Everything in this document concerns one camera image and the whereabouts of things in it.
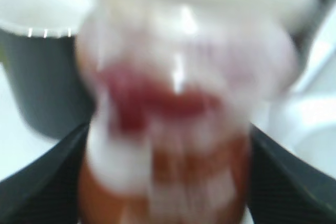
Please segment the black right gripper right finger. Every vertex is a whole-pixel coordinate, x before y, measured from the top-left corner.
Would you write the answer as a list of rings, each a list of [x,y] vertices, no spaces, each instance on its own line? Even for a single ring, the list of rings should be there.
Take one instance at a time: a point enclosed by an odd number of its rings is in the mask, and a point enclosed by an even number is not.
[[[251,128],[248,207],[255,223],[335,223],[335,179]]]

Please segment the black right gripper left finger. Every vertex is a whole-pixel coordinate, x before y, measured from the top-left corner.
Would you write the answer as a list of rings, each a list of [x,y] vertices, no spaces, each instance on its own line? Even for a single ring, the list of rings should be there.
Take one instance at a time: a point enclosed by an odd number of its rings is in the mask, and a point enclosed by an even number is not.
[[[1,223],[78,223],[77,180],[88,125],[1,182]]]

